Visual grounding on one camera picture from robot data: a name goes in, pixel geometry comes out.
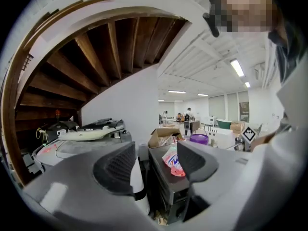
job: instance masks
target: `purple container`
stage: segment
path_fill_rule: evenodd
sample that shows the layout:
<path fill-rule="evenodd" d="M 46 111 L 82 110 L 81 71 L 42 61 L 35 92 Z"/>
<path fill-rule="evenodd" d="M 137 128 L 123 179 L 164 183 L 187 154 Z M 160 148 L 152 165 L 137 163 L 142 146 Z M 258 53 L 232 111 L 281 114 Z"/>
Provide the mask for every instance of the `purple container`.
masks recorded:
<path fill-rule="evenodd" d="M 208 136 L 205 134 L 193 134 L 190 138 L 189 141 L 199 143 L 199 144 L 204 144 L 207 145 L 208 143 Z"/>

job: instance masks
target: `ceiling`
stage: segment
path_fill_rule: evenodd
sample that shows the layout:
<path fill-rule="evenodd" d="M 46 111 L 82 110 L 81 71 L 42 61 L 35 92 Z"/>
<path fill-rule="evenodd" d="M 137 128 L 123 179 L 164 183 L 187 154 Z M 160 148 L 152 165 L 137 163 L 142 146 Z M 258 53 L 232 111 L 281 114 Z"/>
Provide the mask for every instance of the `ceiling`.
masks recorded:
<path fill-rule="evenodd" d="M 208 0 L 194 1 L 208 10 Z M 215 38 L 205 28 L 159 77 L 159 99 L 187 101 L 198 98 L 198 93 L 209 96 L 232 93 L 246 90 L 247 81 L 252 88 L 260 87 L 263 76 L 257 75 L 256 70 L 264 70 L 266 38 L 264 33 L 245 36 L 221 33 Z M 234 58 L 239 61 L 244 77 L 238 77 L 231 66 L 230 60 Z M 186 93 L 168 93 L 168 90 Z"/>

